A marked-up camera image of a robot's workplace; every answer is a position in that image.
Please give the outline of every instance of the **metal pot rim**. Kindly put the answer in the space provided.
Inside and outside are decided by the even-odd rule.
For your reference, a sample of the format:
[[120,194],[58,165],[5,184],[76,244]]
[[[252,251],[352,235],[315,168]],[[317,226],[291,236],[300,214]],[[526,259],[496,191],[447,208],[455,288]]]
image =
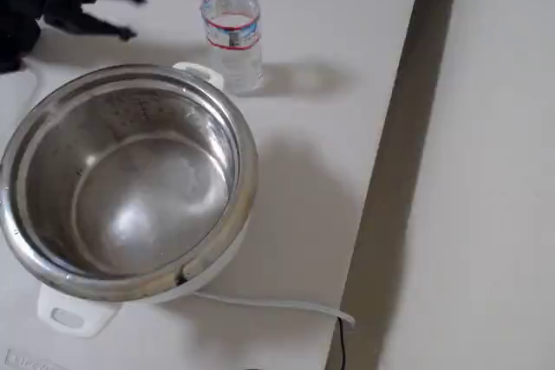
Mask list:
[[[234,191],[216,225],[192,250],[169,264],[144,275],[99,278],[63,269],[37,251],[23,229],[17,212],[15,183],[19,171],[18,158],[36,132],[36,125],[44,123],[64,103],[82,94],[87,85],[109,82],[115,77],[161,77],[167,82],[193,88],[209,101],[213,108],[232,127],[238,149],[238,177]],[[0,225],[12,252],[33,276],[65,294],[83,299],[105,302],[126,302],[158,295],[199,276],[212,265],[243,230],[249,217],[258,182],[256,145],[243,114],[225,94],[212,84],[184,71],[155,65],[131,64],[103,68],[67,82],[39,102],[22,120],[12,135],[2,158],[0,173],[2,207]]]

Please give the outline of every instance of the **bottle label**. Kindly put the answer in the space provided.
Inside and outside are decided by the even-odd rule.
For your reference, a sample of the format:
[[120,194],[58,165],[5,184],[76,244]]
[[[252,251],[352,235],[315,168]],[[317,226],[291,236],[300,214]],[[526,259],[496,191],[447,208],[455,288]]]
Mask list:
[[260,39],[256,0],[204,0],[200,11],[206,38],[215,47],[244,50]]

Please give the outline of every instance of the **power cord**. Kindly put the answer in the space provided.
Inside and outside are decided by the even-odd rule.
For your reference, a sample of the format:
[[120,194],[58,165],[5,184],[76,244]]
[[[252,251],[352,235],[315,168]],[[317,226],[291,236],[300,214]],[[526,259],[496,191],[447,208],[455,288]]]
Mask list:
[[345,334],[343,332],[343,321],[341,318],[337,318],[339,323],[339,344],[341,345],[341,370],[347,368],[347,350],[345,348]]
[[336,317],[340,321],[348,322],[351,327],[355,326],[355,318],[353,318],[351,315],[345,314],[339,309],[326,307],[318,303],[301,301],[274,301],[271,299],[234,298],[231,296],[207,294],[206,292],[195,292],[194,295],[199,298],[209,299],[211,301],[229,303],[231,305],[241,305],[244,307],[302,309],[304,311],[318,312],[320,314]]

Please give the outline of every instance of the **black cord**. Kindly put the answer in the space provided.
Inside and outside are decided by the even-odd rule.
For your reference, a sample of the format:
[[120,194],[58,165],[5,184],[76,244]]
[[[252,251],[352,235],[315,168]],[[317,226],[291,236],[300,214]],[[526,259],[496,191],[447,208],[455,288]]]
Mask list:
[[337,318],[339,322],[339,341],[341,344],[341,370],[345,370],[347,367],[347,351],[345,349],[345,334],[343,332],[343,321],[341,318]]

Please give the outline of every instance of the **stainless steel pot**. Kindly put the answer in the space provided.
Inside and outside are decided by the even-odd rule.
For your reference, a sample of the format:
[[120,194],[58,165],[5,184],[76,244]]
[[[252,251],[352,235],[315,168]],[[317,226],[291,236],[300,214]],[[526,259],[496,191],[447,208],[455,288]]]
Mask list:
[[189,72],[124,65],[84,75],[14,133],[0,220],[20,263],[52,289],[167,299],[223,267],[251,210],[256,147],[239,110],[199,77],[217,75],[180,67]]

